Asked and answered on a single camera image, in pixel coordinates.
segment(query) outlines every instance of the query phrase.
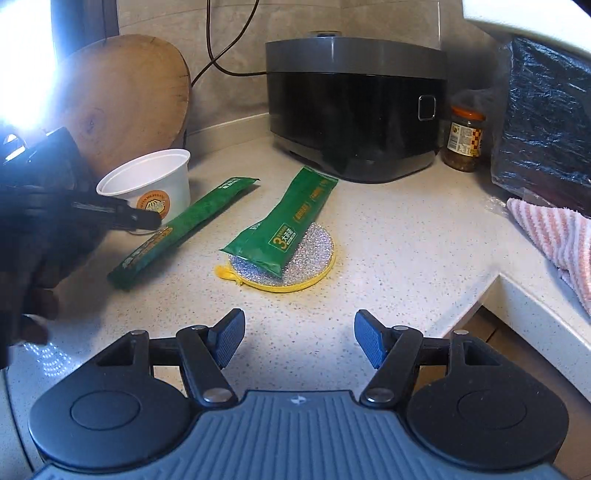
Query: orange jar lid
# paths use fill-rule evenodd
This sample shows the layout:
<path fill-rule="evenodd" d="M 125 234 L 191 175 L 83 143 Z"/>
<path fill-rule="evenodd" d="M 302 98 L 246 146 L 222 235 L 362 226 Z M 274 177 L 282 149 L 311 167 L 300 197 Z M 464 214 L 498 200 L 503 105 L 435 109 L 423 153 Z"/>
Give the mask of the orange jar lid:
<path fill-rule="evenodd" d="M 482 115 L 482 113 L 480 112 L 468 110 L 467 108 L 462 108 L 459 106 L 452 105 L 452 112 L 455 113 L 457 116 L 467 118 L 468 120 L 483 121 L 486 119 L 486 115 Z"/>

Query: floor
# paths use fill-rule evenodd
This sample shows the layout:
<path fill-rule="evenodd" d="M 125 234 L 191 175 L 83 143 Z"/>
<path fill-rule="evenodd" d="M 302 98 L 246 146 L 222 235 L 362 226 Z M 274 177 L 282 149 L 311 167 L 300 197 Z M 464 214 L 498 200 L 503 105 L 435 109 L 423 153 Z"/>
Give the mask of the floor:
<path fill-rule="evenodd" d="M 552 389 L 569 411 L 569 432 L 554 465 L 570 480 L 591 480 L 591 403 L 525 340 L 481 308 L 462 328 L 477 336 Z M 423 367 L 417 388 L 441 378 L 445 367 Z"/>

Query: towel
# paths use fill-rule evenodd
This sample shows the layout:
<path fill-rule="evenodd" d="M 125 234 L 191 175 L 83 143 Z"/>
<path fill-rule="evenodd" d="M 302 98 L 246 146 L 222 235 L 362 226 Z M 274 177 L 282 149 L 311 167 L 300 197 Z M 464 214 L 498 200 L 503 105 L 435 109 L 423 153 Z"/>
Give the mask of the towel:
<path fill-rule="evenodd" d="M 591 220 L 568 208 L 539 207 L 518 199 L 507 209 L 591 315 Z"/>

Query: tiled wall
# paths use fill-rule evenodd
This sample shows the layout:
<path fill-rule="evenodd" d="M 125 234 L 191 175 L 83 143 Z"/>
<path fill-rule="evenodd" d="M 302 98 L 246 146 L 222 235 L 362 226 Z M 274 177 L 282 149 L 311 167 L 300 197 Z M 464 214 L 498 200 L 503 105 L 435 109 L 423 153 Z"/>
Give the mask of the tiled wall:
<path fill-rule="evenodd" d="M 449 92 L 492 83 L 497 43 L 464 20 L 462 0 L 341 0 L 343 32 L 447 52 Z"/>
<path fill-rule="evenodd" d="M 437 0 L 342 0 L 343 33 L 439 48 Z"/>
<path fill-rule="evenodd" d="M 212 0 L 214 53 L 238 34 L 254 0 Z M 173 43 L 194 76 L 207 62 L 206 0 L 118 0 L 122 34 L 143 33 Z M 443 48 L 450 57 L 450 87 L 489 82 L 493 42 L 462 17 L 461 0 L 261 0 L 246 34 L 220 61 L 236 72 L 265 69 L 264 43 L 342 30 Z M 189 131 L 267 111 L 265 77 L 229 77 L 211 68 L 193 89 Z"/>

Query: number 3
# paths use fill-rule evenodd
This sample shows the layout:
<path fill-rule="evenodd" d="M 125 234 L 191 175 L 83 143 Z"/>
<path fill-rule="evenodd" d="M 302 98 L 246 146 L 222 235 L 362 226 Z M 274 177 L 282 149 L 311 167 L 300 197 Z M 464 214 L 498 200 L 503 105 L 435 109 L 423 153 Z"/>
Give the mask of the number 3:
<path fill-rule="evenodd" d="M 276 236 L 276 237 L 273 239 L 273 243 L 274 243 L 274 244 L 278 244 L 282 250 L 287 250 L 287 243 L 286 243 L 286 242 L 284 242 L 284 241 L 283 241 L 281 238 L 279 238 L 278 236 Z"/>

